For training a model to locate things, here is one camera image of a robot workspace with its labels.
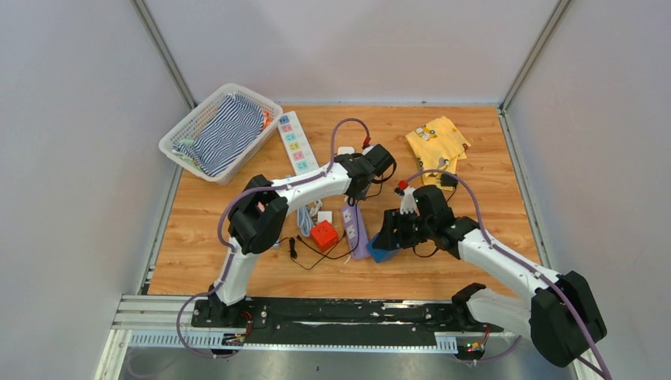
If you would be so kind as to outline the blue cube socket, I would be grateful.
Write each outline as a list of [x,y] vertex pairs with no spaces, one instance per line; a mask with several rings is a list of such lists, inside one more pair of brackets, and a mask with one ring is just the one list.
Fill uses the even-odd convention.
[[374,242],[377,240],[378,234],[375,234],[371,240],[366,244],[366,250],[370,257],[373,259],[373,261],[377,264],[386,262],[394,258],[398,252],[400,251],[399,249],[394,249],[394,250],[384,250],[384,249],[376,249],[373,247]]

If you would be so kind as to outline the purple power bank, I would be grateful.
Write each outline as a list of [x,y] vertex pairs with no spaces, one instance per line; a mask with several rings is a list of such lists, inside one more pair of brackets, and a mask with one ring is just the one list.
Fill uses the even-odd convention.
[[348,252],[352,260],[364,260],[370,257],[366,245],[369,242],[360,206],[345,204],[341,210],[343,227],[349,245]]

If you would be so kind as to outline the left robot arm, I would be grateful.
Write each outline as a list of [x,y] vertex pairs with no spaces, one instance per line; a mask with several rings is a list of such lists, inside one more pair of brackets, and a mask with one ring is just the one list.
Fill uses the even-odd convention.
[[287,215],[309,203],[331,196],[364,200],[372,184],[386,181],[385,172],[396,160],[376,144],[361,153],[339,154],[302,175],[269,180],[253,177],[245,190],[223,211],[218,238],[228,249],[222,270],[207,294],[212,317],[224,327],[242,317],[242,301],[260,254],[279,239]]

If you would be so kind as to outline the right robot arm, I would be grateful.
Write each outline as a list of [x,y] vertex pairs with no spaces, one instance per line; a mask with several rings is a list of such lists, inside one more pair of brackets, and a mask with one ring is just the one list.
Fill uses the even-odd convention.
[[608,330],[587,280],[536,264],[499,243],[479,223],[456,217],[442,190],[434,185],[402,192],[403,206],[383,215],[371,249],[390,252],[413,249],[431,241],[435,248],[473,264],[514,292],[498,294],[473,283],[452,297],[456,327],[472,330],[495,325],[530,340],[551,364],[566,367]]

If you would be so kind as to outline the white colourful power strip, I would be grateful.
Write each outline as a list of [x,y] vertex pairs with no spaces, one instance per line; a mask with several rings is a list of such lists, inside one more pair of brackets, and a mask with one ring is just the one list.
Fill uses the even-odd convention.
[[296,175],[320,168],[295,111],[280,116],[278,132]]

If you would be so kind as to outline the small white charger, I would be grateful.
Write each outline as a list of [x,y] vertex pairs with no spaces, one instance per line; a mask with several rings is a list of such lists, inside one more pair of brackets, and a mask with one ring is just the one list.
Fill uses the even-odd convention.
[[318,211],[317,212],[317,223],[328,222],[333,224],[333,213],[331,211]]

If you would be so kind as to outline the black power adapter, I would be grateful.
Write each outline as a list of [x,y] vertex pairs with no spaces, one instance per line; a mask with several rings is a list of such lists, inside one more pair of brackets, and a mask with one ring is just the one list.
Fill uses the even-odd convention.
[[449,174],[443,173],[440,176],[440,189],[443,191],[454,191],[457,186],[459,185],[459,181],[454,177]]

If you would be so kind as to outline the red cube socket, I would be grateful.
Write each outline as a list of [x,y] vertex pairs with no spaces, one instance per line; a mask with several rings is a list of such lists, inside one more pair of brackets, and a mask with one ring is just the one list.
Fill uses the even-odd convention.
[[324,220],[316,224],[309,231],[309,236],[314,245],[317,247],[317,250],[321,253],[326,253],[339,241],[339,233],[328,220]]

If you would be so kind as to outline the yellow cloth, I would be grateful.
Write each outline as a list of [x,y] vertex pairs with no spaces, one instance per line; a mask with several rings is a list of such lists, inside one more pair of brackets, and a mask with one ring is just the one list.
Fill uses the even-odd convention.
[[459,160],[466,159],[471,143],[451,119],[441,116],[405,135],[421,170],[441,169],[456,173]]

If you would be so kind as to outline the striped cloth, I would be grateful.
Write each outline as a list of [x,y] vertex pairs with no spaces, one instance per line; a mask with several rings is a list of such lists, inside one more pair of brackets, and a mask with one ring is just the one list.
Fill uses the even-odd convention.
[[223,173],[266,126],[266,112],[241,94],[228,94],[194,139],[182,139],[171,152],[209,177]]

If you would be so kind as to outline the white plastic basket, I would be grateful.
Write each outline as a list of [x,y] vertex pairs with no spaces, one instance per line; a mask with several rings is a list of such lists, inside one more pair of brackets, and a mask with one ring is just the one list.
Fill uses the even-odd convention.
[[158,143],[160,152],[189,173],[228,184],[275,133],[279,104],[242,85],[212,93]]

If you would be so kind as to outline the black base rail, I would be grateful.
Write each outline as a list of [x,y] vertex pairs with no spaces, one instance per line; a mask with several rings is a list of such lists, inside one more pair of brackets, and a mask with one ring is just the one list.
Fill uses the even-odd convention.
[[500,328],[466,321],[449,301],[352,298],[245,298],[233,306],[196,302],[190,325],[240,329],[246,348],[459,350],[447,338],[475,340]]

